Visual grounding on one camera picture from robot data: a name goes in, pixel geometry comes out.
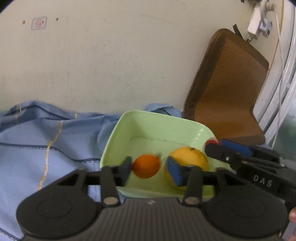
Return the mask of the person's right hand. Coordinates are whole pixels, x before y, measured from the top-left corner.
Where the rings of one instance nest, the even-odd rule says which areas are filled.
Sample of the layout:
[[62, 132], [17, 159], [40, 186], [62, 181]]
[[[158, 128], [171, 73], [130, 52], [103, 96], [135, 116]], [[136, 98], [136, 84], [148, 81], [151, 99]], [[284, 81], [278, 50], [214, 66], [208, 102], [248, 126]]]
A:
[[296, 207], [294, 207], [289, 213], [289, 220], [290, 222], [296, 223]]

